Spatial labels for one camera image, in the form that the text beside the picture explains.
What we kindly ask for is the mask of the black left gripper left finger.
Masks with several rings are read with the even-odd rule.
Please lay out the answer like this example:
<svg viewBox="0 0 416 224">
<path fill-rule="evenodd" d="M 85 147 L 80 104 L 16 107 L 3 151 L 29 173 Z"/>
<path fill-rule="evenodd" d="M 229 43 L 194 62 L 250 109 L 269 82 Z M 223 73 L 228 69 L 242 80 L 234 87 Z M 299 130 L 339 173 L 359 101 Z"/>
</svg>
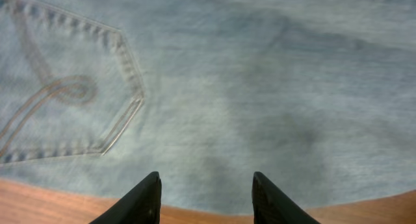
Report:
<svg viewBox="0 0 416 224">
<path fill-rule="evenodd" d="M 151 172 L 90 224 L 159 224 L 161 195 L 159 173 Z"/>
</svg>

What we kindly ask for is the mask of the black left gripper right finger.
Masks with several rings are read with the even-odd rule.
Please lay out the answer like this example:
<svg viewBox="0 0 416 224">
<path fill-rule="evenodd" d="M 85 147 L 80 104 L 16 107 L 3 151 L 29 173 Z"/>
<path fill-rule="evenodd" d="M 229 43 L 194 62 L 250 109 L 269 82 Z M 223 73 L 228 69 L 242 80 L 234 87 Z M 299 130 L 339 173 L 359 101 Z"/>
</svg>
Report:
<svg viewBox="0 0 416 224">
<path fill-rule="evenodd" d="M 252 204 L 255 224 L 320 224 L 259 171 L 253 175 Z"/>
</svg>

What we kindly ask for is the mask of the light blue denim jeans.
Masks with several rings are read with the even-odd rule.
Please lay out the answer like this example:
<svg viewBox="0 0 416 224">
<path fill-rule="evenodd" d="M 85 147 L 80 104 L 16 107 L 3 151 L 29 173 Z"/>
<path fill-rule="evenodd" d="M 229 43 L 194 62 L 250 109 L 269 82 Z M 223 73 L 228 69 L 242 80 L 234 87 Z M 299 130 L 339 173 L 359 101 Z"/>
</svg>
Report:
<svg viewBox="0 0 416 224">
<path fill-rule="evenodd" d="M 1 0 L 1 176 L 252 210 L 415 189 L 415 0 Z"/>
</svg>

